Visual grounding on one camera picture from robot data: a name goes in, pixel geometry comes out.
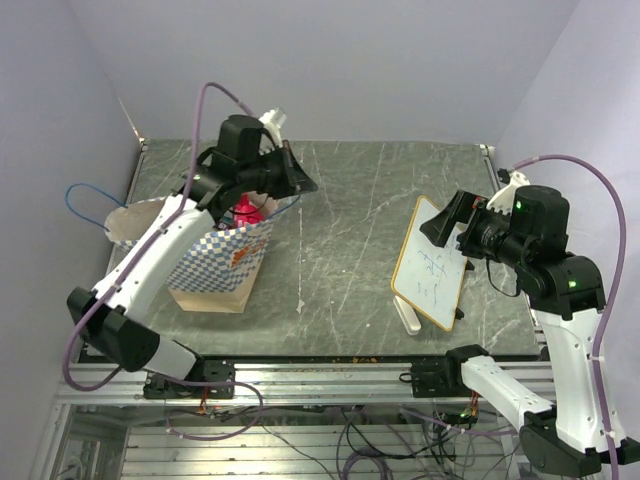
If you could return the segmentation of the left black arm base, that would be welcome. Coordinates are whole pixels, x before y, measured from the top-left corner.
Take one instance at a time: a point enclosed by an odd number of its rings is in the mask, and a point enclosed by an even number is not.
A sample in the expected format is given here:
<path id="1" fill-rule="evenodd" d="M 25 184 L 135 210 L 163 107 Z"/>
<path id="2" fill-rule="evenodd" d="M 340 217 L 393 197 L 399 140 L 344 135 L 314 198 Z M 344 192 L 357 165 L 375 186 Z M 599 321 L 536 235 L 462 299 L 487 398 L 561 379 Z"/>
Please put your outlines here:
<path id="1" fill-rule="evenodd" d="M 236 369 L 227 360 L 201 359 L 185 380 L 168 380 L 160 374 L 149 374 L 143 388 L 148 400 L 182 400 L 207 398 L 231 399 Z"/>

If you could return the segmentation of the pink snack bag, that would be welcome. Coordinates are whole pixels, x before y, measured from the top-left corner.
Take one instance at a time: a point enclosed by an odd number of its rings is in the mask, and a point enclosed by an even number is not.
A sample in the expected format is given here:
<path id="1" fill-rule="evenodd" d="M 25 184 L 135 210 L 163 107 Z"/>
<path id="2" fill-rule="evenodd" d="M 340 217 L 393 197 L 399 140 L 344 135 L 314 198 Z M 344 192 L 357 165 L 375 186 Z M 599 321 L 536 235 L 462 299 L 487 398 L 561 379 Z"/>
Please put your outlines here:
<path id="1" fill-rule="evenodd" d="M 264 220 L 260 208 L 250 200 L 248 194 L 243 194 L 239 202 L 229 210 L 229 213 L 234 228 L 258 224 Z"/>

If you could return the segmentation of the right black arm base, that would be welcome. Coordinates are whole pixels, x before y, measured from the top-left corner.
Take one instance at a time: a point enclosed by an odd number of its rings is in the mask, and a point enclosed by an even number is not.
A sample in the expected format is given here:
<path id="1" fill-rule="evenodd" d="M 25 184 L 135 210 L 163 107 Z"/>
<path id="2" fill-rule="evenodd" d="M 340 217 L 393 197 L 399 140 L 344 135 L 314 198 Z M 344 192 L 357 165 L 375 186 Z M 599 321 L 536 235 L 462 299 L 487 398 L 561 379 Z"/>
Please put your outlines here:
<path id="1" fill-rule="evenodd" d="M 471 390 L 462 380 L 461 366 L 468 357 L 457 350 L 429 357 L 411 365 L 398 379 L 411 387 L 414 398 L 469 397 Z"/>

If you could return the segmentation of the checkered paper bag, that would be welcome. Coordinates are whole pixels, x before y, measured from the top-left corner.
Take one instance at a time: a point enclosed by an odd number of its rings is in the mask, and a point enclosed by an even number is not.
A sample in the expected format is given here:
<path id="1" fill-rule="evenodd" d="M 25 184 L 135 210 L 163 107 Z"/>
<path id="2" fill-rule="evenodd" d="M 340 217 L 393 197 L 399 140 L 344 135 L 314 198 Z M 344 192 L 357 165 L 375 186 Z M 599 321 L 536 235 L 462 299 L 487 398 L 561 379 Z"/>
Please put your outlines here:
<path id="1" fill-rule="evenodd" d="M 118 209 L 130 214 L 143 207 L 158 212 L 151 223 L 138 215 L 134 223 L 146 230 L 137 240 L 122 240 L 127 255 L 90 291 L 80 287 L 67 298 L 79 321 L 97 301 L 101 312 L 121 308 L 123 315 L 142 321 L 162 286 L 167 286 L 185 310 L 196 311 L 200 300 L 213 301 L 249 288 L 257 274 L 273 228 L 273 213 L 258 224 L 216 230 L 203 203 L 211 195 L 172 194 Z"/>

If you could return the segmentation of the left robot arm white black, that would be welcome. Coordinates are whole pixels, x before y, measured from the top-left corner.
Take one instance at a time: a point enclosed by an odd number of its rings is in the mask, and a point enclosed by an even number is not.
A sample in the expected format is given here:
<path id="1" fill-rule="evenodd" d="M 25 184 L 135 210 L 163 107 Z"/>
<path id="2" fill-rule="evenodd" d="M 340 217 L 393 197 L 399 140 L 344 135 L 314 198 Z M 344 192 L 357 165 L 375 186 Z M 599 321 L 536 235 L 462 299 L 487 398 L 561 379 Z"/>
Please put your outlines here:
<path id="1" fill-rule="evenodd" d="M 168 376 L 182 397 L 202 389 L 198 354 L 142 321 L 188 250 L 243 195 L 279 200 L 316 191 L 281 136 L 285 119 L 282 110 L 272 109 L 259 118 L 232 115 L 222 123 L 216 146 L 197 158 L 192 178 L 165 200 L 125 258 L 92 289 L 77 287 L 70 293 L 67 306 L 83 341 L 128 372 Z"/>

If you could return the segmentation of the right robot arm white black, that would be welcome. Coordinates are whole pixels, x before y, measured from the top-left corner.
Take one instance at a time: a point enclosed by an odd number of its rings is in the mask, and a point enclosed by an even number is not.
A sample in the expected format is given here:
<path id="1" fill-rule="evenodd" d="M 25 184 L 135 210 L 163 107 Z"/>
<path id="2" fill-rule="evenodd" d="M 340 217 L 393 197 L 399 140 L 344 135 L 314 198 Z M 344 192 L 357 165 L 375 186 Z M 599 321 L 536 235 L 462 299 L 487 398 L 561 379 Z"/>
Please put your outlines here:
<path id="1" fill-rule="evenodd" d="M 539 471 L 584 477 L 609 465 L 639 460 L 639 443 L 624 432 L 606 398 L 604 358 L 596 347 L 606 300 L 601 273 L 587 257 L 567 252 L 568 201 L 555 189 L 528 185 L 514 193 L 508 214 L 486 198 L 458 191 L 420 231 L 442 247 L 458 224 L 457 248 L 468 258 L 511 268 L 516 289 L 529 298 L 547 340 L 554 401 L 540 397 L 505 372 L 478 345 L 447 351 L 442 387 L 459 396 L 469 389 L 487 400 L 518 433 Z"/>

